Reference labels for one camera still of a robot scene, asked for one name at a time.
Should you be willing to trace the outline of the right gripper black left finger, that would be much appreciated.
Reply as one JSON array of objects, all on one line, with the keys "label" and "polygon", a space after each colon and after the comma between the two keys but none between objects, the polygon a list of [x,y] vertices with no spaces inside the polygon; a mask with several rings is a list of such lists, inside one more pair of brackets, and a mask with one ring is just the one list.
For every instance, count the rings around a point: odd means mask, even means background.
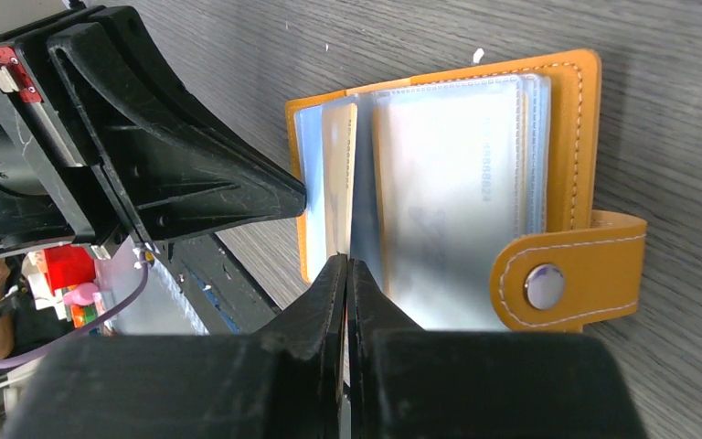
[{"label": "right gripper black left finger", "polygon": [[347,258],[248,335],[82,337],[51,352],[5,438],[336,438]]}]

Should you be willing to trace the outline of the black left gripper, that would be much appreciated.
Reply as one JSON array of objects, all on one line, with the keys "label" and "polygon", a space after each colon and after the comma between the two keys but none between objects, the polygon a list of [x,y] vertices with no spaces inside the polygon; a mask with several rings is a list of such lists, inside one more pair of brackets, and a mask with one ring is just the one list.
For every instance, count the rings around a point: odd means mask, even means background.
[{"label": "black left gripper", "polygon": [[128,5],[0,5],[0,258],[104,259],[299,216],[304,185],[183,85]]}]

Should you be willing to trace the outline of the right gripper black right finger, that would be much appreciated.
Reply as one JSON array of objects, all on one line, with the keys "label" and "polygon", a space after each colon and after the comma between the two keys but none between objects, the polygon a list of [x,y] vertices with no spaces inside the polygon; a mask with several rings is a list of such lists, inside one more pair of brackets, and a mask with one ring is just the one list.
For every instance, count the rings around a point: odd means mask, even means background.
[{"label": "right gripper black right finger", "polygon": [[348,265],[355,438],[644,438],[620,368],[597,339],[429,331]]}]

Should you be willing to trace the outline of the gold credit card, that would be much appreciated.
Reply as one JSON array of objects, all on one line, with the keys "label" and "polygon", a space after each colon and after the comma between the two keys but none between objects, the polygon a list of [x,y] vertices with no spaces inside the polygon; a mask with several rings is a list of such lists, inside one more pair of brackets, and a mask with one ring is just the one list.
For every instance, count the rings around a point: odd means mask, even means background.
[{"label": "gold credit card", "polygon": [[323,109],[324,219],[328,256],[348,254],[351,242],[357,104]]}]

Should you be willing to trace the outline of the orange card holder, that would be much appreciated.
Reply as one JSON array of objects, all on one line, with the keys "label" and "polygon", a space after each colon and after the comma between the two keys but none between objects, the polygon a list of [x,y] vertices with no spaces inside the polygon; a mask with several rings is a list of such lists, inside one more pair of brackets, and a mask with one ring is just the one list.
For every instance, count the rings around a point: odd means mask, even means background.
[{"label": "orange card holder", "polygon": [[601,58],[582,48],[289,101],[301,272],[325,261],[324,108],[357,104],[350,258],[428,329],[579,332],[634,313],[647,224],[593,207]]}]

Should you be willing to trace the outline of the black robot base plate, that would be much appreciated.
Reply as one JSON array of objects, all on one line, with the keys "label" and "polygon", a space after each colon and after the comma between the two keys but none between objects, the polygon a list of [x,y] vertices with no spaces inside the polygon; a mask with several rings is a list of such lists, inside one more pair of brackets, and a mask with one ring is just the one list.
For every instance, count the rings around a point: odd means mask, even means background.
[{"label": "black robot base plate", "polygon": [[167,243],[160,261],[211,334],[253,333],[282,311],[215,234]]}]

